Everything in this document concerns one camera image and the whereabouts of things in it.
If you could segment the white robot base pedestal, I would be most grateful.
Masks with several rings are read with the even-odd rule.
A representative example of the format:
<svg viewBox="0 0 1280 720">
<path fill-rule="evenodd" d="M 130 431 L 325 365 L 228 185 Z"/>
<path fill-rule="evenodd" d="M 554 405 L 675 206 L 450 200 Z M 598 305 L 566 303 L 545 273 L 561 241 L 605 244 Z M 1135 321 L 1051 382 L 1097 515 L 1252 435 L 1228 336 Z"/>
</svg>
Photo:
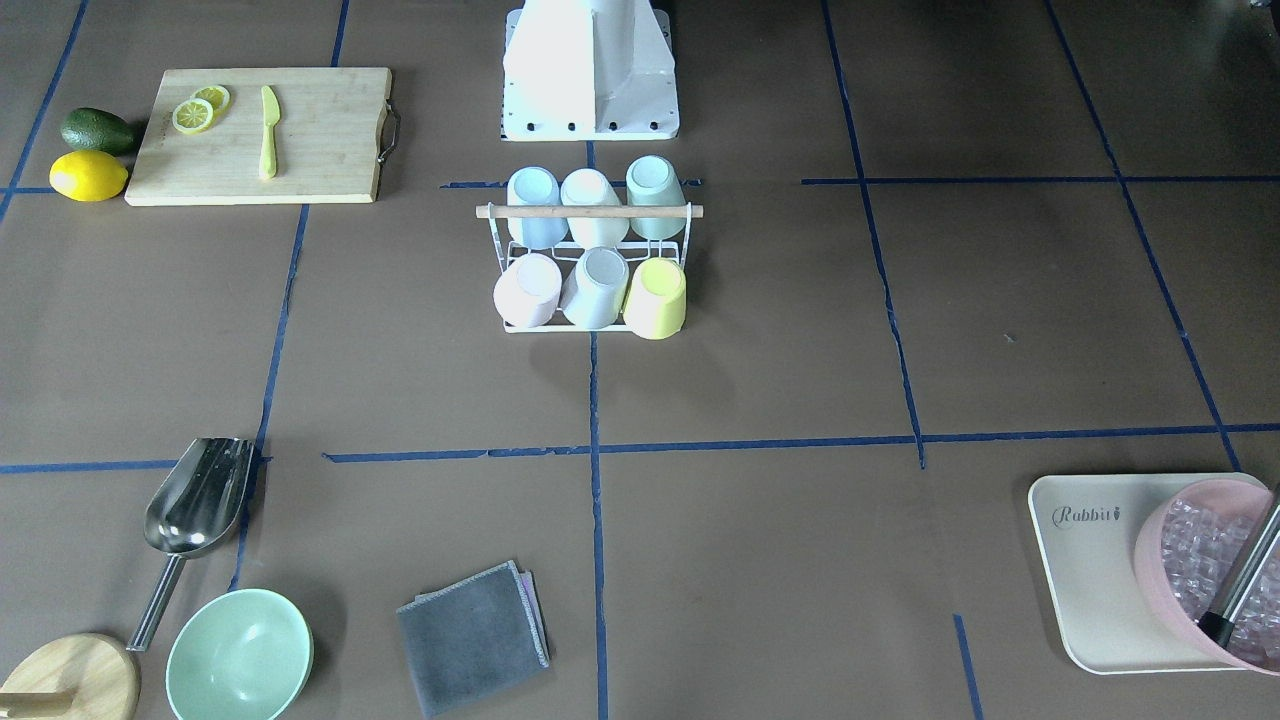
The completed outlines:
<svg viewBox="0 0 1280 720">
<path fill-rule="evenodd" d="M 666 141 L 680 131 L 669 12 L 654 1 L 526 1 L 506 17 L 500 137 Z"/>
</svg>

